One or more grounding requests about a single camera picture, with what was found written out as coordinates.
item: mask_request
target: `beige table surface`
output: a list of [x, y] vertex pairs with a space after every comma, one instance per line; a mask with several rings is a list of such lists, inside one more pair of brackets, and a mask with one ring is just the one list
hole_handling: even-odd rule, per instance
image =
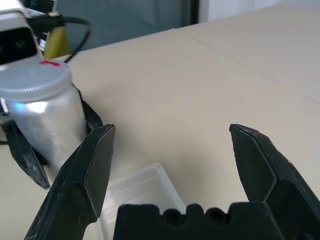
[[[111, 180], [158, 162], [186, 204], [227, 211], [247, 200], [229, 133], [239, 123], [268, 135], [320, 196], [319, 105], [291, 86], [176, 29], [84, 51], [70, 67], [85, 100], [116, 125]], [[0, 153], [0, 238], [20, 240], [46, 193], [7, 146]]]

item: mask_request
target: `red mark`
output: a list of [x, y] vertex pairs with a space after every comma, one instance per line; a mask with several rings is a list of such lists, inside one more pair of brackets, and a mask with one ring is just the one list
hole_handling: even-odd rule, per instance
[[45, 65], [45, 64], [50, 64], [50, 65], [53, 65], [55, 67], [59, 67], [61, 66], [60, 63], [57, 63], [57, 62], [54, 62], [54, 61], [48, 61], [48, 60], [43, 60], [40, 62], [42, 65]]

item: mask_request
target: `yellow object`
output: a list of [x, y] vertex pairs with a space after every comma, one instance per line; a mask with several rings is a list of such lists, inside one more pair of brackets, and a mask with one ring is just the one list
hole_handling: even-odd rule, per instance
[[66, 28], [64, 26], [56, 27], [50, 34], [44, 49], [44, 58], [54, 59], [57, 57], [71, 54], [67, 39]]

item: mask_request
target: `black cable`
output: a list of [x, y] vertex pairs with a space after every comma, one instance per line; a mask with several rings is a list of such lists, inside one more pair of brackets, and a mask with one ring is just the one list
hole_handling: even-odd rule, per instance
[[87, 20], [84, 20], [84, 19], [79, 18], [79, 17], [63, 16], [62, 20], [66, 24], [80, 24], [80, 25], [85, 25], [87, 27], [86, 33], [85, 33], [82, 41], [74, 49], [72, 54], [66, 60], [64, 60], [65, 63], [68, 63], [82, 49], [82, 47], [86, 44], [86, 42], [87, 42], [87, 40], [88, 40], [88, 38], [90, 36], [90, 33], [91, 33], [92, 25]]
[[2, 141], [2, 140], [0, 140], [0, 145], [8, 145], [9, 143], [8, 143], [8, 141]]

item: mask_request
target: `wall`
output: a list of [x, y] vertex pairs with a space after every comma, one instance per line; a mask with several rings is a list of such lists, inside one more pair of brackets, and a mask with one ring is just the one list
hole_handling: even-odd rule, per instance
[[200, 0], [199, 22], [227, 18], [279, 3], [320, 8], [320, 0]]

